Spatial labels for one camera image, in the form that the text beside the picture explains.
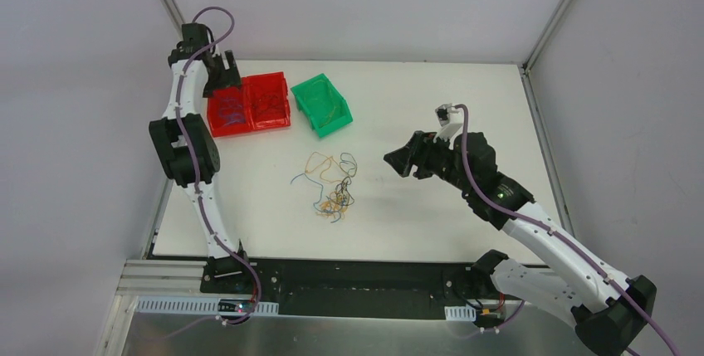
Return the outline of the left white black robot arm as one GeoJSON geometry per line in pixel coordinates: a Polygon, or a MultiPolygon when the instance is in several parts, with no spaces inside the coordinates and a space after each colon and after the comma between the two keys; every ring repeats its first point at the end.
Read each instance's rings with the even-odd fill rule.
{"type": "Polygon", "coordinates": [[[184,190],[197,214],[208,249],[205,277],[221,279],[239,294],[252,286],[253,271],[245,266],[240,238],[230,237],[224,226],[216,185],[221,159],[201,104],[217,90],[240,86],[242,78],[232,51],[218,51],[209,27],[191,22],[181,32],[168,57],[169,102],[162,117],[149,123],[149,135],[166,177],[184,190]]]}

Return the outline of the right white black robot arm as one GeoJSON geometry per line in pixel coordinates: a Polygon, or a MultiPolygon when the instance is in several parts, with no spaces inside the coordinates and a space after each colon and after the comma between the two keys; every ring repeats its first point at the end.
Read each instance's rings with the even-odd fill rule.
{"type": "Polygon", "coordinates": [[[646,276],[613,268],[553,223],[529,191],[499,171],[496,151],[482,132],[449,141],[416,131],[403,147],[385,154],[384,162],[401,177],[436,176],[459,189],[476,216],[552,270],[536,271],[489,250],[470,269],[479,296],[501,292],[528,301],[566,323],[597,355],[627,352],[646,326],[656,286],[646,276]]]}

